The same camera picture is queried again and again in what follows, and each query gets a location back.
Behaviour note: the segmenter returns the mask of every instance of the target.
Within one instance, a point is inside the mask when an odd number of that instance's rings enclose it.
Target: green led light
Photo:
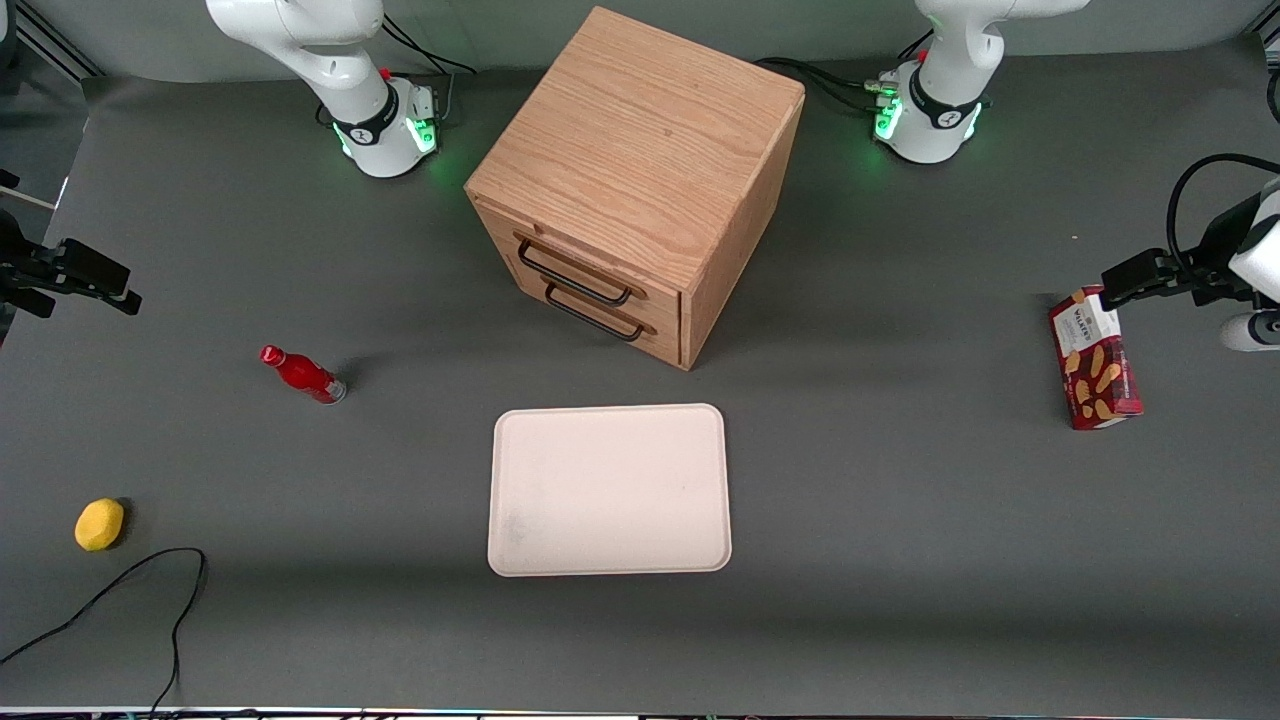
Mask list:
[[[978,115],[980,114],[982,114],[982,102],[978,102],[978,106],[973,109],[973,119],[969,120],[969,129],[964,131],[965,140],[973,137],[973,128],[978,126]]]
[[[404,127],[408,128],[410,136],[413,137],[413,142],[417,143],[417,149],[421,150],[424,155],[435,150],[434,123],[431,123],[430,120],[404,118]]]
[[[895,97],[883,110],[881,110],[881,117],[876,119],[876,135],[881,140],[888,140],[893,137],[893,131],[897,129],[897,119],[902,117],[902,100]]]
[[[351,147],[347,147],[347,138],[342,136],[342,131],[338,129],[338,123],[333,123],[333,132],[338,136],[338,142],[342,143],[342,154],[351,158]]]

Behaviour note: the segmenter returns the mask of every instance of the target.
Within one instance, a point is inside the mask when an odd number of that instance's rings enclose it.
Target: gray table surface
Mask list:
[[[462,183],[536,77],[460,78],[442,152],[390,181],[355,170],[300,82],[91,87],[51,234],[129,265],[145,302],[60,300],[0,354],[5,648],[196,544],[180,703],[1280,712],[1280,356],[1217,343],[1242,307],[1126,307],[1148,415],[1075,433],[1044,313],[1162,243],[1192,160],[1280,156],[1256,40],[1010,59],[942,167],[812,92],[690,374],[526,299],[471,211]],[[1187,240],[1265,179],[1206,170]],[[351,397],[289,391],[266,342],[344,369]],[[502,413],[690,401],[727,423],[724,570],[489,570]],[[72,525],[100,496],[134,527],[87,555]],[[166,559],[5,666],[4,703],[150,703],[193,566]]]

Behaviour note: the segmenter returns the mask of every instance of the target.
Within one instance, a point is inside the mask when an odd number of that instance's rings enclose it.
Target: yellow ball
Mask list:
[[[104,497],[84,506],[76,520],[76,542],[90,552],[106,550],[120,537],[124,527],[124,506]]]

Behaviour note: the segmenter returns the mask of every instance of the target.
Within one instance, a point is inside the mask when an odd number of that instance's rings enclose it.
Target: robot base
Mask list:
[[[955,127],[946,129],[933,127],[929,115],[911,100],[911,94],[901,91],[906,87],[905,81],[910,79],[919,65],[918,61],[910,60],[896,69],[881,73],[881,82],[896,83],[900,90],[876,117],[872,137],[888,145],[906,160],[931,165],[951,158],[964,141],[973,137],[982,104],[978,104],[969,118],[961,118]]]
[[[431,90],[403,78],[392,78],[388,85],[399,95],[399,114],[375,145],[348,142],[334,127],[342,151],[365,174],[375,178],[393,178],[412,170],[419,160],[435,151],[438,141]]]

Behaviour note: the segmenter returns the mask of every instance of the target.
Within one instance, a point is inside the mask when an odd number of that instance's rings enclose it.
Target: white tray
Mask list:
[[[731,552],[716,407],[512,410],[498,419],[489,566],[499,575],[709,573]]]

